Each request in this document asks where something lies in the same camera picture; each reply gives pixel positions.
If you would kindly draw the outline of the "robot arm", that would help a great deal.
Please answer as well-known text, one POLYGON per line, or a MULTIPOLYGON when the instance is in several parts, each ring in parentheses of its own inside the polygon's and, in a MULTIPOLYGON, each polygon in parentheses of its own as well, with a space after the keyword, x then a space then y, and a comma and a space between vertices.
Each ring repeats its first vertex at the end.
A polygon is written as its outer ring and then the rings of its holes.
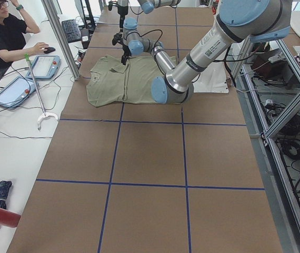
MULTIPOLYGON (((140 5, 141 13, 149 14, 154 9, 164 6, 177 7, 181 0, 140 0, 137 1, 140 5)), ((117 12, 119 14, 119 29, 120 32, 123 31, 123 24, 126 16, 128 15, 129 1, 118 0, 116 3, 113 2, 112 5, 117 7, 117 12)))
POLYGON ((289 34, 292 1, 221 1, 213 27, 175 65, 160 42, 141 38, 136 19, 122 21, 122 43, 130 55, 148 52, 164 73, 153 79, 151 96, 157 103, 183 103, 193 94, 192 81, 233 43, 275 41, 289 34))

